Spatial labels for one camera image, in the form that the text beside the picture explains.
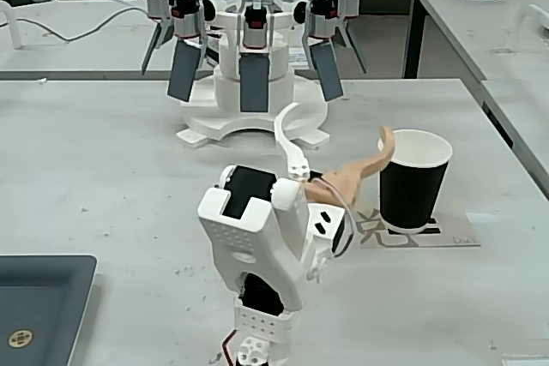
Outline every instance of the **bolt hole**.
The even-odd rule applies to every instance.
[[[327,214],[326,212],[321,212],[320,215],[323,217],[326,223],[330,223],[332,221],[332,219],[329,217],[329,214]]]
[[[318,233],[320,233],[321,235],[325,235],[326,234],[326,229],[324,229],[324,226],[322,223],[316,223],[315,224],[315,227],[317,228],[318,230]]]

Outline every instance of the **gray table surface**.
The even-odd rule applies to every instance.
[[[129,0],[131,6],[146,9],[145,0]],[[15,8],[15,17],[24,17],[51,27],[72,38],[97,27],[124,6],[112,0],[58,1]],[[139,11],[117,17],[100,31],[66,44],[39,27],[20,22],[23,47],[14,50],[8,28],[0,29],[0,80],[167,80],[172,70],[175,39],[154,51],[145,77],[143,56],[155,23]],[[292,45],[300,46],[295,31]],[[313,76],[305,63],[293,65]],[[211,69],[204,64],[204,69]]]
[[[535,3],[549,10],[549,0],[420,1],[479,81],[549,79],[549,49],[529,25],[521,31],[522,52],[501,52],[519,9]]]
[[[308,285],[289,364],[498,366],[503,353],[549,355],[547,202],[467,89],[344,88],[324,126],[330,143],[307,152],[313,169],[373,154],[380,125],[438,133],[455,154],[437,210],[468,213],[482,247],[374,250],[357,239]],[[175,136],[182,124],[164,82],[0,83],[0,253],[98,256],[85,366],[206,365],[232,329],[232,294],[196,207],[226,165],[279,176],[286,167],[271,135],[191,150]],[[376,206],[376,187],[363,184],[362,204]]]
[[[513,141],[513,151],[549,194],[549,81],[483,81],[486,104]]]

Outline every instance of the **logo on tray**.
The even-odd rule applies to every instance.
[[[21,349],[22,347],[30,345],[33,341],[33,336],[33,332],[30,330],[17,330],[8,337],[8,345],[14,349]]]

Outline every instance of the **black table leg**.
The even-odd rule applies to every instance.
[[[423,28],[427,12],[419,0],[410,3],[410,15],[408,32],[406,37],[406,49],[402,64],[402,77],[404,79],[417,79],[419,58],[421,56],[421,44],[423,42]]]

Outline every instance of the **floor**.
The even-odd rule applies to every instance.
[[[351,26],[363,47],[369,71],[364,75],[353,52],[336,46],[341,77],[344,79],[400,78],[402,53],[406,41],[407,16],[362,15],[352,21]],[[425,23],[419,77],[460,78],[469,88],[479,86],[429,17]]]

